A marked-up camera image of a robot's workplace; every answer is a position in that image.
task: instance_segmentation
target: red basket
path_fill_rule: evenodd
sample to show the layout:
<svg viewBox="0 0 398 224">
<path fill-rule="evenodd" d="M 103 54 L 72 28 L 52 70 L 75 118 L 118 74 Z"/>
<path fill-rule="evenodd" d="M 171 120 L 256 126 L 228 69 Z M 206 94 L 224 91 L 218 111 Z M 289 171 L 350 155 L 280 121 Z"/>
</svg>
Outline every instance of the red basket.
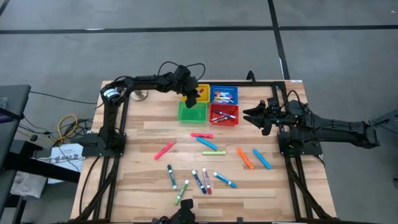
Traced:
<svg viewBox="0 0 398 224">
<path fill-rule="evenodd" d="M 236 118 L 226 119 L 224 121 L 215 122 L 212 121 L 213 118 L 222 118 L 224 115 L 216 113 L 215 111 L 221 111 L 230 115 L 235 116 Z M 210 123 L 216 125 L 225 125 L 225 126 L 235 126 L 239 123 L 239 107 L 236 105 L 220 105 L 220 104 L 211 104 L 210 107 Z"/>
</svg>

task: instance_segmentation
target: plastic basket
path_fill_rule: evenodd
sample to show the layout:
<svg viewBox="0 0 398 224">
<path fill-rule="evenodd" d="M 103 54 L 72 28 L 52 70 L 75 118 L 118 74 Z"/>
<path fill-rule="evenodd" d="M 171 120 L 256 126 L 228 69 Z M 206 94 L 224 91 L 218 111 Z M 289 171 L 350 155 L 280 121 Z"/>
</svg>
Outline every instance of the plastic basket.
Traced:
<svg viewBox="0 0 398 224">
<path fill-rule="evenodd" d="M 227 96 L 232 96 L 232 102 L 216 102 L 216 93 L 228 93 Z M 238 88 L 236 86 L 211 86 L 210 87 L 210 103 L 219 103 L 224 105 L 238 105 Z"/>
<path fill-rule="evenodd" d="M 210 101 L 210 85 L 209 84 L 199 84 L 197 88 L 200 97 L 197 98 L 197 102 L 206 102 L 208 103 Z M 186 96 L 182 97 L 182 101 L 185 102 L 187 100 Z"/>
<path fill-rule="evenodd" d="M 185 102 L 178 106 L 178 120 L 180 122 L 205 123 L 207 121 L 207 103 L 198 102 L 187 108 Z"/>
<path fill-rule="evenodd" d="M 230 118 L 225 121 L 215 122 L 212 121 L 213 118 L 222 118 L 224 115 L 216 113 L 215 111 L 221 111 L 236 118 Z M 210 123 L 225 126 L 235 126 L 239 124 L 239 107 L 236 105 L 221 105 L 221 104 L 211 104 L 210 106 Z"/>
</svg>

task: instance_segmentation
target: light blue marker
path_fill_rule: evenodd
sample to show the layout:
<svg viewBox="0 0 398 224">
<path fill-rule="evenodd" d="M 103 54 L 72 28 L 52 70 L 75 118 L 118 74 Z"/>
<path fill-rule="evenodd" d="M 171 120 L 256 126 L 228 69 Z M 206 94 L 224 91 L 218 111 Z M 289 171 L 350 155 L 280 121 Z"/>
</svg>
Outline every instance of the light blue marker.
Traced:
<svg viewBox="0 0 398 224">
<path fill-rule="evenodd" d="M 271 169 L 271 165 L 269 165 L 269 163 L 266 161 L 266 159 L 263 158 L 263 156 L 260 154 L 260 152 L 258 152 L 256 149 L 253 149 L 253 152 L 257 156 L 257 158 L 259 158 L 259 160 L 264 164 L 264 166 L 267 169 Z"/>
<path fill-rule="evenodd" d="M 222 175 L 217 174 L 216 172 L 214 172 L 214 176 L 219 178 L 222 182 L 228 184 L 229 186 L 236 188 L 236 184 L 232 183 L 230 180 L 228 180 L 227 178 L 223 177 Z"/>
<path fill-rule="evenodd" d="M 198 140 L 199 142 L 201 142 L 201 143 L 207 145 L 208 147 L 210 147 L 210 148 L 212 148 L 212 149 L 214 149 L 214 150 L 217 150 L 217 146 L 216 146 L 216 145 L 214 145 L 214 144 L 212 144 L 212 143 L 210 143 L 210 142 L 204 140 L 203 138 L 197 137 L 197 140 Z"/>
</svg>

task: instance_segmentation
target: yellow basket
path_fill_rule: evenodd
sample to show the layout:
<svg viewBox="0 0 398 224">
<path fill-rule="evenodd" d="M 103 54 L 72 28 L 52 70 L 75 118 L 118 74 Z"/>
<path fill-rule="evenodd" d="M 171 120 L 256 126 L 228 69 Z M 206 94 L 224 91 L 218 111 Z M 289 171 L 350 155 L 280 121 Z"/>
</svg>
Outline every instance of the yellow basket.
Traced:
<svg viewBox="0 0 398 224">
<path fill-rule="evenodd" d="M 203 89 L 204 91 L 200 94 L 200 97 L 197 98 L 197 102 L 205 102 L 208 103 L 210 102 L 210 85 L 209 84 L 199 84 L 197 90 L 200 92 L 200 90 Z M 185 102 L 187 100 L 186 96 L 182 97 L 182 101 Z"/>
</svg>

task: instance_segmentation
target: blue basket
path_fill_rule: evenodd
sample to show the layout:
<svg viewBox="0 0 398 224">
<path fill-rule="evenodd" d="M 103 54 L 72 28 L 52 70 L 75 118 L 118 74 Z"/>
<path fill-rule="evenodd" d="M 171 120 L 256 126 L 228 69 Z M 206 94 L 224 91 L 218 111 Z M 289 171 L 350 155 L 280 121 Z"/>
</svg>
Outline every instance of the blue basket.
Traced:
<svg viewBox="0 0 398 224">
<path fill-rule="evenodd" d="M 238 88 L 236 86 L 210 86 L 210 103 L 213 102 L 216 92 L 229 93 L 232 96 L 233 103 L 219 103 L 223 105 L 238 105 Z"/>
</svg>

